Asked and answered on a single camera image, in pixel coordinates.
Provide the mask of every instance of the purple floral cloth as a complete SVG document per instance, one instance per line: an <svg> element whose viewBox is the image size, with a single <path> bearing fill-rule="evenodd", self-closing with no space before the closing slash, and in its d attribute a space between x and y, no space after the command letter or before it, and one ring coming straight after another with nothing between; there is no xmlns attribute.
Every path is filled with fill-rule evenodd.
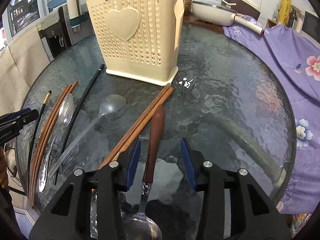
<svg viewBox="0 0 320 240"><path fill-rule="evenodd" d="M242 17L260 25L250 16ZM313 213L320 201L320 48L284 25L265 29L264 36L259 36L233 24L224 27L224 34L255 53L288 95L296 123L297 152L281 212Z"/></svg>

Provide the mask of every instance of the heart emblem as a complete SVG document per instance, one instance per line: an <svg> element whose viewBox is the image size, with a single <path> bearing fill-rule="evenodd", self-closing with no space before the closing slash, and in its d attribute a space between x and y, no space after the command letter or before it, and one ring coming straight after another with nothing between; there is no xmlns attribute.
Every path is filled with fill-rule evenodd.
<svg viewBox="0 0 320 240"><path fill-rule="evenodd" d="M131 7L121 11L110 10L105 16L108 28L122 41L129 40L137 31L140 24L139 12Z"/></svg>

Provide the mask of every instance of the spoon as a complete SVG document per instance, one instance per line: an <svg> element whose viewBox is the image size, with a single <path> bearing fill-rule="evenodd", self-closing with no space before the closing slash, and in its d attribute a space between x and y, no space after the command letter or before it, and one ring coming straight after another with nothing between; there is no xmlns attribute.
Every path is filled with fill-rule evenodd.
<svg viewBox="0 0 320 240"><path fill-rule="evenodd" d="M174 16L176 17L176 33L174 39L174 50L179 46L180 27L182 25L182 17L184 13L183 0L177 0L174 5Z"/></svg>
<svg viewBox="0 0 320 240"><path fill-rule="evenodd" d="M126 240L162 240L160 228L146 216L145 209L153 183L158 148L164 129L164 118L164 108L159 105L151 120L148 156L142 179L139 211L134 215L124 216L122 219Z"/></svg>
<svg viewBox="0 0 320 240"><path fill-rule="evenodd" d="M51 170L49 171L49 178L51 178L55 172L58 170L61 164L65 162L65 160L70 156L72 149L77 145L77 143L81 140L81 138L93 127L100 117L114 113L120 110L127 103L127 100L120 95L108 95L105 99L103 99L100 103L99 114L88 124L88 126L70 143L67 149L61 154L58 161L53 165Z"/></svg>
<svg viewBox="0 0 320 240"><path fill-rule="evenodd" d="M71 121L73 115L73 96L72 94L67 94L64 98L60 108L59 108L59 117L58 117L58 129L55 132L55 135L53 137L52 143L50 145L49 152L47 153L42 172L39 176L39 192L42 192L45 188L46 182L47 182L47 174L48 174L48 164L49 164L49 157L51 155L53 145L58 137L59 132L68 126L68 124Z"/></svg>

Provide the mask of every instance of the blue gripper pad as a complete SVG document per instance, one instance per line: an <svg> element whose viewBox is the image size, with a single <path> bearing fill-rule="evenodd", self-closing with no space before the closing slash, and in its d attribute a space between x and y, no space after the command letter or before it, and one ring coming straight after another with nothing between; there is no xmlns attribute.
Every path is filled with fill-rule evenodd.
<svg viewBox="0 0 320 240"><path fill-rule="evenodd" d="M124 187L127 190L129 190L133 184L134 176L136 175L137 166L140 158L140 153L141 153L141 142L138 139L134 146L133 153L131 155L131 159L129 161L128 168L127 168L126 181L124 184Z"/></svg>
<svg viewBox="0 0 320 240"><path fill-rule="evenodd" d="M183 163L186 168L186 173L187 173L187 178L188 178L189 184L193 188L193 190L196 190L196 188L197 188L196 169L192 163L190 153L188 151L188 147L185 144L184 140L180 141L180 153L182 155Z"/></svg>
<svg viewBox="0 0 320 240"><path fill-rule="evenodd" d="M30 108L25 108L25 109L22 109L22 110L20 110L20 111L18 111L18 112L15 112L15 113L13 113L13 114L11 115L11 119L17 118L18 116L23 115L23 114L26 114L26 113L29 112L29 111L31 111Z"/></svg>

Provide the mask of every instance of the round glass table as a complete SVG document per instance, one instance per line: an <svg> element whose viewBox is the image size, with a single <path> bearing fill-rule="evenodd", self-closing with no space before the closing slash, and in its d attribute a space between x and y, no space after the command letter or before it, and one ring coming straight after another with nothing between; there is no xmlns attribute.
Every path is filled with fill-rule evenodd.
<svg viewBox="0 0 320 240"><path fill-rule="evenodd" d="M46 117L65 85L79 81L73 92L76 107L101 63L103 58L96 37L91 36L63 52L40 74L23 104L23 108L40 109L47 91L52 90L34 147ZM284 89L270 69L248 49L221 34L183 25L177 66L179 71L172 82L175 91L164 104L164 135L146 213L159 225L163 239L195 239L203 194L195 193L188 184L180 155L180 140L187 138L191 148L202 152L206 160L222 169L247 169L267 195L277 202L293 167L294 119ZM122 95L127 104L102 117L86 134L60 169L57 185L49 179L42 193L36 190L36 211L41 213L74 169L95 170L161 89L103 72L76 119L68 144L98 114L100 102L106 95ZM16 145L17 166L25 190L34 125L35 122L21 130ZM141 155L133 186L127 193L119 193L122 215L137 212L139 207L149 125L139 139ZM57 145L49 169L58 159L59 143ZM255 149L250 148L252 145L256 145ZM253 156L261 153L273 162L273 168L261 164ZM92 200L91 224L92 237L96 238L95 199Z"/></svg>

